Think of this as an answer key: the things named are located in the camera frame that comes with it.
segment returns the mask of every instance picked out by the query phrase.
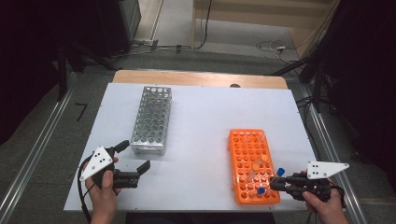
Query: human hand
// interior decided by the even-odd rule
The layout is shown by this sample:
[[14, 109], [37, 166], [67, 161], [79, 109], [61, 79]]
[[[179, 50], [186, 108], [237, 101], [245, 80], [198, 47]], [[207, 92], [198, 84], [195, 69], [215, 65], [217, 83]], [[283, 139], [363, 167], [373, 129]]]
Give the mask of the human hand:
[[[119, 159], [114, 157], [113, 161], [117, 162]], [[113, 172], [105, 171], [101, 189], [94, 184], [91, 177], [85, 181], [85, 187], [91, 188], [89, 190], [93, 207], [91, 223], [111, 223], [117, 210], [116, 196], [121, 191], [121, 189], [113, 189]]]
[[304, 192], [305, 204], [308, 211], [318, 213], [322, 224], [343, 224], [348, 223], [341, 205], [341, 195], [337, 189], [332, 189], [331, 198], [324, 203], [315, 194]]

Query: orange rack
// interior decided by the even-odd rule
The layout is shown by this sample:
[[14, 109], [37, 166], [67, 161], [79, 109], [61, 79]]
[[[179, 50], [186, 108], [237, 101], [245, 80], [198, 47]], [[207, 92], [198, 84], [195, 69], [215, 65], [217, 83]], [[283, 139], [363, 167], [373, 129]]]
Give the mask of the orange rack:
[[241, 204], [279, 203], [277, 190], [269, 187], [275, 175], [265, 132], [260, 129], [232, 129], [229, 135], [235, 199]]

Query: white table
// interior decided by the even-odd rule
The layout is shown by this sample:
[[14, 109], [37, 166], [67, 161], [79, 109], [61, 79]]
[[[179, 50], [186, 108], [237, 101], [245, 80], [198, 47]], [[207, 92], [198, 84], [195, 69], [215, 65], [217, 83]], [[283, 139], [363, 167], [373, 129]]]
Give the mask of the white table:
[[[98, 147], [130, 140], [144, 86], [110, 83], [98, 111], [81, 161]], [[173, 103], [164, 156], [136, 156], [127, 148], [117, 156], [116, 168], [134, 171], [145, 160], [151, 168], [137, 189], [123, 189], [122, 211], [292, 211], [303, 202], [281, 192], [281, 202], [240, 205], [232, 191], [233, 179], [227, 137], [234, 128], [266, 131], [274, 166], [285, 175], [306, 169], [315, 155], [289, 90], [172, 86]], [[91, 200], [86, 198], [89, 209]], [[65, 211], [80, 211], [77, 177]]]

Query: wire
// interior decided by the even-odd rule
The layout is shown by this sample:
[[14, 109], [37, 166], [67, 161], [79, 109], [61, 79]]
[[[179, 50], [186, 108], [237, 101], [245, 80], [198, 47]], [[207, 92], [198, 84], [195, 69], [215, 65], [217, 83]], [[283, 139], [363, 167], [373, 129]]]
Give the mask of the wire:
[[[204, 8], [204, 0], [201, 0], [201, 8]], [[203, 38], [202, 38], [202, 21], [203, 21], [203, 19], [202, 19], [202, 17], [204, 16], [204, 11], [203, 10], [201, 10], [201, 21], [200, 21], [200, 39], [202, 40]]]
[[320, 27], [303, 43], [303, 44], [301, 44], [300, 46], [298, 46], [297, 48], [295, 48], [295, 49], [298, 49], [298, 48], [300, 48], [301, 46], [303, 46], [303, 45], [305, 45], [305, 44], [307, 44], [308, 43], [308, 41], [310, 40], [310, 39], [312, 39], [317, 33], [318, 33], [318, 31], [320, 31], [321, 30], [321, 32], [323, 33], [323, 30], [322, 30], [322, 28], [323, 28], [323, 26], [329, 21], [329, 17], [330, 17], [330, 15], [332, 14], [332, 12], [334, 11], [334, 9], [335, 9], [335, 6], [336, 6], [337, 4], [334, 4], [333, 6], [332, 6], [332, 8], [330, 9], [330, 11], [329, 11], [329, 13], [327, 14], [327, 16], [326, 16], [326, 19], [324, 19], [324, 21], [323, 21], [323, 23], [320, 25]]
[[87, 159], [85, 159], [85, 160], [81, 163], [81, 165], [78, 167], [78, 176], [77, 176], [77, 178], [78, 178], [78, 180], [77, 180], [78, 195], [79, 195], [79, 199], [81, 200], [81, 209], [82, 209], [82, 212], [84, 213], [84, 216], [85, 216], [85, 218], [87, 219], [87, 222], [88, 222], [88, 223], [91, 223], [91, 215], [90, 215], [90, 212], [88, 211], [87, 204], [85, 204], [85, 201], [84, 201], [84, 197], [85, 197], [85, 196], [82, 195], [81, 181], [79, 181], [79, 179], [80, 179], [80, 177], [81, 177], [82, 169], [83, 169], [83, 167], [84, 167], [84, 164], [85, 164], [87, 161], [90, 161], [90, 160], [91, 160], [91, 157], [92, 157], [92, 156], [89, 156]]
[[341, 188], [340, 186], [337, 186], [337, 185], [334, 185], [334, 183], [331, 181], [330, 182], [330, 184], [332, 185], [331, 186], [331, 189], [337, 189], [338, 190], [338, 192], [340, 193], [340, 195], [341, 195], [341, 206], [343, 207], [343, 208], [346, 208], [347, 207], [347, 205], [346, 205], [346, 199], [345, 199], [345, 196], [346, 196], [346, 192], [343, 190], [343, 188]]
[[280, 57], [280, 54], [283, 52], [283, 50], [281, 50], [279, 54], [277, 54], [277, 53], [274, 52], [274, 50], [273, 50], [273, 48], [272, 48], [272, 45], [273, 45], [275, 42], [277, 42], [277, 41], [284, 41], [284, 42], [286, 43], [286, 46], [285, 46], [285, 47], [287, 47], [287, 46], [289, 45], [289, 42], [286, 41], [286, 40], [275, 40], [275, 41], [272, 41], [272, 42], [270, 43], [270, 50], [271, 50], [271, 52], [272, 52], [278, 59], [282, 60], [283, 62], [285, 62], [285, 63], [291, 63], [291, 62], [289, 62], [289, 61], [283, 59], [282, 57]]
[[308, 112], [309, 112], [309, 110], [311, 108], [313, 97], [312, 96], [305, 97], [305, 98], [303, 98], [301, 100], [296, 101], [296, 103], [298, 104], [298, 103], [300, 103], [301, 101], [304, 101], [304, 100], [306, 100], [307, 102], [304, 105], [298, 106], [298, 108], [304, 107], [304, 113], [303, 113], [303, 116], [304, 116], [304, 127], [305, 127], [306, 131], [308, 132], [309, 137], [312, 140], [312, 143], [314, 144], [315, 151], [317, 152], [317, 155], [318, 155], [318, 161], [321, 161], [321, 156], [320, 156], [320, 153], [319, 153], [319, 150], [318, 150], [317, 142], [315, 141], [314, 135], [308, 129], [308, 125], [307, 125]]
[[296, 71], [296, 69], [297, 69], [297, 68], [293, 68], [293, 71], [294, 71], [294, 73], [295, 73], [297, 76], [299, 76], [300, 73], [301, 73], [301, 71], [300, 71], [300, 73], [299, 73], [299, 72]]
[[209, 8], [207, 9], [206, 22], [205, 22], [205, 36], [204, 36], [204, 40], [201, 42], [201, 45], [199, 47], [192, 48], [191, 46], [185, 46], [185, 45], [176, 45], [176, 46], [162, 45], [162, 46], [154, 46], [154, 47], [162, 48], [162, 50], [165, 50], [167, 48], [171, 48], [171, 49], [190, 49], [190, 50], [201, 49], [204, 46], [204, 44], [206, 43], [206, 40], [207, 40], [207, 27], [208, 27], [208, 23], [209, 23], [210, 10], [212, 8], [212, 2], [213, 2], [213, 0], [210, 0], [210, 2], [209, 2]]
[[90, 192], [90, 190], [93, 188], [93, 186], [95, 186], [95, 183], [92, 184], [92, 186], [87, 190], [87, 192], [85, 192], [83, 198], [85, 199], [85, 196], [88, 194], [88, 192]]
[[262, 42], [260, 42], [260, 43], [257, 43], [257, 44], [256, 44], [256, 48], [259, 49], [259, 50], [262, 50], [262, 51], [271, 51], [271, 50], [269, 50], [269, 49], [262, 49], [262, 44], [263, 44], [263, 43], [271, 43], [271, 42], [273, 42], [273, 41], [274, 41], [274, 40], [262, 41]]
[[[139, 47], [135, 47], [135, 49], [140, 48], [140, 47], [148, 47], [151, 48], [150, 45], [140, 45]], [[160, 52], [160, 51], [165, 51], [165, 50], [178, 50], [178, 48], [174, 47], [174, 48], [157, 48], [155, 50], [150, 50], [150, 51], [143, 51], [143, 52], [137, 52], [137, 53], [127, 53], [127, 54], [122, 54], [119, 55], [119, 57], [122, 56], [128, 56], [128, 55], [139, 55], [139, 54], [147, 54], [147, 53], [155, 53], [155, 52]]]

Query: test tube rack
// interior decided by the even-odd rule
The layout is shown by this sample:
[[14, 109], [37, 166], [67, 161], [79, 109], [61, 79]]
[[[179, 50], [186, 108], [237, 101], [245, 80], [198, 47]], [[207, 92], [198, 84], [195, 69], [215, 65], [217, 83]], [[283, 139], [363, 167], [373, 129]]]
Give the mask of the test tube rack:
[[143, 88], [131, 141], [134, 154], [165, 154], [171, 104], [171, 88]]
[[230, 130], [228, 149], [236, 201], [240, 204], [279, 203], [279, 191], [270, 189], [270, 177], [275, 175], [275, 170], [264, 130]]

